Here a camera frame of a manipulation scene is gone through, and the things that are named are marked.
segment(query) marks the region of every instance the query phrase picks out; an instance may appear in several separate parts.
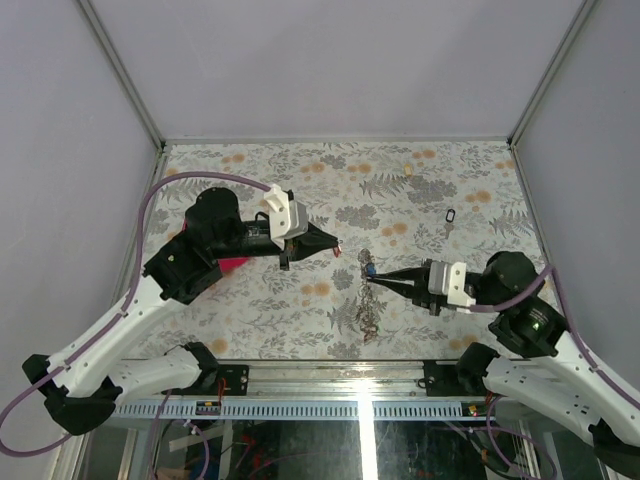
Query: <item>patterned surface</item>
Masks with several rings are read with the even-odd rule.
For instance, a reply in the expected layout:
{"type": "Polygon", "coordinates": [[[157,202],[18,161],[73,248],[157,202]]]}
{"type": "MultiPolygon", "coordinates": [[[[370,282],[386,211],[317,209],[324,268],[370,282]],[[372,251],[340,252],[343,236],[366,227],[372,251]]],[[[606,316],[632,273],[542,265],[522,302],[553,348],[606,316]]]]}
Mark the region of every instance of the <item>patterned surface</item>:
{"type": "MultiPolygon", "coordinates": [[[[418,266],[427,257],[463,260],[480,271],[498,250],[522,250],[538,266],[543,262],[503,142],[173,146],[166,174],[191,170],[293,189],[311,221],[343,241],[344,253],[339,259],[318,254],[289,272],[279,271],[276,258],[252,259],[151,332],[134,356],[199,340],[221,358],[457,358],[472,341],[496,346],[486,328],[492,316],[445,311],[430,317],[380,287],[379,336],[364,345],[354,322],[358,252],[369,248],[379,272],[418,266]],[[407,163],[412,177],[404,174],[407,163]],[[456,217],[447,239],[449,208],[456,217]]],[[[223,183],[190,179],[159,194],[147,257],[180,229],[197,194],[216,184],[223,183]]],[[[230,188],[244,219],[265,208],[261,192],[230,188]]]]}

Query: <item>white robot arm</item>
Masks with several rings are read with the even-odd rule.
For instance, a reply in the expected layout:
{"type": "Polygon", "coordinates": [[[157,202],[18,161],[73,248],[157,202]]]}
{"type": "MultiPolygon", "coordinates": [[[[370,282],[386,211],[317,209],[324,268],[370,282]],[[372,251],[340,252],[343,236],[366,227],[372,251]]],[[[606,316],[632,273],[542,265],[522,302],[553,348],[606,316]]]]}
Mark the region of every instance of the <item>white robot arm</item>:
{"type": "Polygon", "coordinates": [[[640,392],[585,346],[615,388],[605,382],[581,353],[567,320],[537,296],[543,286],[539,278],[523,253],[499,252],[481,274],[467,272],[462,263],[427,260],[418,268],[373,274],[369,281],[410,298],[432,315],[441,308],[499,312],[489,325],[498,341],[563,383],[518,368],[479,343],[470,345],[458,361],[460,382],[470,393],[488,390],[508,396],[552,418],[593,446],[611,468],[640,478],[640,392]],[[397,283],[407,280],[414,285],[397,283]]]}
{"type": "Polygon", "coordinates": [[[59,352],[32,355],[24,362],[32,384],[62,367],[40,388],[45,407],[58,424],[72,435],[81,435],[102,424],[123,403],[169,389],[195,388],[206,393],[216,384],[218,363],[202,343],[177,346],[150,360],[122,359],[154,326],[222,278],[219,259],[278,256],[280,268],[288,270],[290,261],[339,249],[336,237],[308,222],[304,205],[291,192],[273,185],[264,198],[269,215],[242,222],[231,190],[202,192],[185,214],[183,231],[145,264],[126,311],[122,310],[125,295],[59,352]],[[109,328],[118,314],[122,318],[109,328]],[[96,335],[102,336],[84,350],[96,335]],[[74,355],[75,361],[69,361],[74,355]]]}

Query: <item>gray wall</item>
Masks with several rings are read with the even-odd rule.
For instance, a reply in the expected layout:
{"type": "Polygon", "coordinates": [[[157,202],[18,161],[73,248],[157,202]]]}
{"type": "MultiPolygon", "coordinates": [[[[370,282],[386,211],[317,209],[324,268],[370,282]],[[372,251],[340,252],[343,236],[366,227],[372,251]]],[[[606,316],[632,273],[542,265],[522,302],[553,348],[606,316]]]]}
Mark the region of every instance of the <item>gray wall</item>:
{"type": "Polygon", "coordinates": [[[640,2],[602,2],[519,146],[586,341],[640,387],[640,2]]]}
{"type": "MultiPolygon", "coordinates": [[[[0,2],[0,405],[22,362],[65,346],[111,302],[154,150],[70,0],[0,2]]],[[[10,416],[16,449],[58,438],[42,397],[10,416]]],[[[0,455],[40,479],[48,456],[0,455]]]]}
{"type": "Polygon", "coordinates": [[[582,0],[94,0],[160,130],[506,137],[582,0]]]}

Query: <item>white plastic bracket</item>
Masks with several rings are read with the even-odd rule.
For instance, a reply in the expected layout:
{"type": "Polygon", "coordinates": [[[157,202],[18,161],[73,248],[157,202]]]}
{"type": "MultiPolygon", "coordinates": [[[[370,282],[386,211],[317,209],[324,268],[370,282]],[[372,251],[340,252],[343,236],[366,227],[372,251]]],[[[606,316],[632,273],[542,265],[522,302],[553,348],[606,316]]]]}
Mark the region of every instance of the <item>white plastic bracket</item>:
{"type": "Polygon", "coordinates": [[[449,268],[449,290],[447,292],[447,304],[456,307],[456,311],[470,313],[469,307],[475,305],[476,299],[471,298],[464,291],[465,278],[467,276],[467,264],[464,262],[453,263],[449,268]]]}
{"type": "Polygon", "coordinates": [[[307,210],[304,205],[289,200],[289,194],[273,184],[264,194],[269,205],[269,231],[271,241],[284,250],[285,240],[307,231],[307,210]]]}

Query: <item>cable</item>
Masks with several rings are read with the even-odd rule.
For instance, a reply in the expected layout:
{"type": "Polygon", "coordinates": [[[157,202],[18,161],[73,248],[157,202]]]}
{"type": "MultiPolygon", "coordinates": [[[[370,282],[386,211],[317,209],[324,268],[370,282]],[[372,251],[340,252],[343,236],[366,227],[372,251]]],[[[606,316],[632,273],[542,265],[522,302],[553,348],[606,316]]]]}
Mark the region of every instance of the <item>cable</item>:
{"type": "Polygon", "coordinates": [[[244,460],[244,457],[247,456],[247,453],[249,453],[249,450],[251,450],[251,444],[248,444],[247,448],[244,449],[244,453],[240,457],[240,460],[238,460],[238,463],[236,463],[234,470],[237,470],[238,468],[240,468],[240,464],[242,463],[242,460],[244,460]]]}
{"type": "MultiPolygon", "coordinates": [[[[493,468],[488,461],[484,460],[484,457],[482,456],[482,452],[486,451],[485,447],[483,445],[478,444],[470,435],[467,435],[467,433],[465,433],[465,427],[463,426],[456,426],[453,422],[444,422],[449,428],[448,429],[443,429],[443,430],[453,430],[454,432],[456,432],[458,435],[460,435],[462,438],[464,438],[465,440],[467,440],[471,446],[474,448],[474,450],[476,452],[478,452],[478,454],[480,455],[480,458],[482,458],[482,464],[487,467],[489,470],[491,470],[493,473],[495,473],[496,475],[498,475],[501,478],[504,478],[505,480],[520,480],[522,477],[520,476],[513,476],[513,475],[507,475],[503,472],[500,472],[498,470],[496,470],[495,468],[493,468]]],[[[467,428],[466,432],[470,432],[473,433],[476,430],[482,430],[483,428],[467,428]]]]}
{"type": "Polygon", "coordinates": [[[151,476],[158,480],[158,476],[156,475],[156,467],[155,461],[153,460],[153,446],[156,443],[156,432],[158,430],[158,425],[160,424],[160,415],[164,412],[164,407],[167,405],[169,401],[169,397],[171,396],[171,390],[167,391],[167,394],[162,399],[162,403],[160,403],[160,407],[156,411],[156,415],[153,417],[153,421],[151,422],[151,431],[149,432],[149,440],[147,444],[147,455],[149,459],[149,468],[151,469],[151,476]]]}
{"type": "Polygon", "coordinates": [[[640,410],[640,402],[629,395],[624,389],[618,385],[609,375],[600,370],[598,363],[593,359],[591,354],[589,353],[589,349],[582,341],[580,334],[578,333],[578,329],[576,327],[575,321],[573,319],[573,315],[569,311],[569,302],[567,301],[567,296],[565,294],[564,289],[562,288],[562,283],[560,282],[560,276],[558,275],[558,271],[553,269],[552,271],[553,281],[556,285],[556,292],[558,292],[558,297],[560,298],[560,305],[562,306],[562,310],[564,311],[564,316],[567,319],[567,323],[569,324],[569,332],[571,333],[571,337],[578,347],[578,350],[585,358],[589,366],[593,369],[594,372],[602,379],[604,383],[609,385],[613,391],[615,391],[618,395],[624,398],[627,402],[633,405],[635,408],[640,410]]]}
{"type": "Polygon", "coordinates": [[[200,438],[202,438],[202,442],[204,443],[204,466],[202,467],[202,472],[200,473],[200,476],[198,477],[198,480],[204,480],[204,476],[207,473],[207,470],[209,469],[209,441],[207,439],[207,437],[205,437],[204,433],[202,432],[202,430],[200,430],[198,427],[196,427],[193,423],[191,422],[187,422],[187,425],[189,425],[193,431],[195,431],[198,435],[200,435],[200,438]]]}
{"type": "MultiPolygon", "coordinates": [[[[138,289],[138,284],[140,283],[140,271],[142,270],[142,251],[144,246],[144,236],[143,236],[144,219],[146,216],[147,208],[149,207],[149,204],[151,202],[151,199],[158,192],[158,190],[160,190],[165,185],[171,182],[175,182],[177,180],[183,180],[186,178],[216,178],[219,180],[227,180],[230,182],[242,183],[244,185],[249,185],[259,190],[263,190],[265,192],[268,192],[271,189],[267,185],[264,185],[260,182],[256,182],[255,180],[250,180],[248,178],[240,177],[237,175],[231,175],[227,173],[218,173],[218,172],[202,172],[202,171],[178,173],[176,175],[171,175],[169,177],[163,178],[158,183],[152,185],[149,191],[142,198],[142,201],[140,202],[140,208],[138,209],[138,218],[136,222],[136,236],[135,236],[136,248],[135,248],[134,267],[133,267],[131,280],[129,283],[129,291],[125,295],[124,302],[120,309],[122,312],[126,312],[129,306],[131,305],[131,303],[133,302],[136,291],[138,289]]],[[[120,321],[121,318],[123,318],[121,313],[117,313],[116,315],[114,315],[113,318],[103,328],[101,328],[93,337],[91,337],[89,340],[87,340],[87,342],[84,345],[80,346],[80,348],[78,348],[75,352],[73,352],[69,356],[69,358],[65,359],[64,363],[66,365],[71,365],[73,362],[75,362],[82,354],[84,354],[89,348],[91,348],[98,340],[104,337],[107,334],[107,332],[111,330],[115,326],[115,324],[118,323],[118,321],[120,321]]],[[[16,398],[14,398],[11,402],[9,402],[9,404],[0,413],[0,428],[2,428],[2,425],[4,424],[5,420],[9,416],[9,413],[11,413],[11,411],[16,406],[18,406],[25,398],[30,396],[33,392],[35,392],[40,387],[42,387],[45,383],[49,382],[50,380],[55,378],[57,375],[59,375],[62,371],[64,371],[64,367],[60,366],[60,367],[54,368],[51,372],[49,372],[47,375],[42,377],[33,385],[26,388],[16,398]]],[[[34,457],[36,455],[47,453],[47,452],[50,452],[51,450],[54,450],[55,448],[58,448],[64,442],[69,440],[69,438],[71,438],[71,435],[67,434],[63,436],[61,439],[52,443],[51,445],[38,448],[35,450],[29,450],[29,451],[13,450],[7,447],[4,444],[4,442],[0,439],[0,453],[3,453],[10,457],[16,457],[16,458],[34,457]]]]}
{"type": "Polygon", "coordinates": [[[589,349],[582,341],[582,338],[578,333],[578,328],[576,326],[576,323],[573,319],[573,315],[571,315],[571,312],[569,310],[569,302],[567,301],[566,293],[562,287],[562,282],[560,281],[558,270],[555,269],[553,266],[546,265],[542,270],[542,272],[540,272],[540,275],[536,277],[536,279],[531,283],[531,285],[529,285],[524,291],[520,292],[511,300],[507,300],[506,302],[501,303],[499,305],[471,305],[469,307],[469,310],[476,313],[491,313],[491,312],[501,312],[503,310],[511,308],[514,305],[517,305],[518,303],[520,303],[522,300],[524,300],[528,296],[530,296],[542,284],[544,279],[549,275],[552,276],[553,281],[555,283],[556,292],[558,292],[558,297],[560,299],[560,305],[564,312],[564,317],[567,319],[567,324],[569,325],[569,334],[571,335],[571,338],[573,338],[573,341],[575,342],[576,347],[578,348],[582,356],[585,358],[589,366],[602,379],[604,383],[606,383],[609,387],[611,387],[613,391],[615,391],[618,395],[624,398],[628,403],[630,403],[632,406],[640,410],[640,401],[636,400],[627,392],[625,392],[625,390],[620,385],[618,385],[611,377],[609,377],[609,375],[607,375],[605,372],[600,370],[598,363],[594,360],[594,358],[589,353],[589,349]]]}
{"type": "Polygon", "coordinates": [[[491,425],[491,417],[493,416],[493,411],[495,410],[496,405],[501,398],[502,397],[500,395],[497,395],[496,398],[489,405],[489,411],[487,412],[487,421],[486,421],[486,427],[485,427],[487,433],[489,434],[489,440],[491,441],[491,446],[493,447],[495,452],[502,459],[505,465],[507,465],[509,468],[514,469],[518,475],[520,475],[523,478],[526,478],[527,480],[556,480],[556,478],[558,478],[558,468],[556,467],[556,464],[554,463],[553,458],[551,458],[551,455],[549,455],[549,452],[547,452],[547,450],[542,445],[536,442],[533,438],[528,437],[527,435],[523,435],[522,433],[516,432],[515,430],[510,430],[508,428],[502,428],[502,427],[494,427],[491,425]],[[543,479],[541,477],[534,477],[522,471],[520,468],[518,468],[518,466],[515,463],[509,461],[507,456],[504,453],[502,453],[502,450],[500,450],[500,447],[498,447],[498,442],[496,442],[496,439],[493,437],[493,432],[508,433],[509,435],[522,438],[523,440],[526,440],[531,445],[533,445],[536,451],[538,453],[541,453],[542,456],[544,456],[549,462],[549,464],[551,465],[551,476],[548,477],[548,479],[543,479]]]}
{"type": "Polygon", "coordinates": [[[544,279],[551,273],[552,270],[553,270],[553,267],[551,265],[546,265],[542,270],[542,272],[540,272],[540,275],[538,275],[536,279],[533,282],[531,282],[531,284],[529,284],[527,288],[525,288],[518,295],[507,300],[506,302],[499,303],[498,305],[471,305],[469,307],[469,310],[475,313],[494,313],[494,312],[502,312],[503,310],[507,310],[508,308],[511,308],[519,304],[524,299],[529,297],[533,292],[535,292],[536,289],[540,285],[542,285],[542,283],[544,282],[544,279]]]}

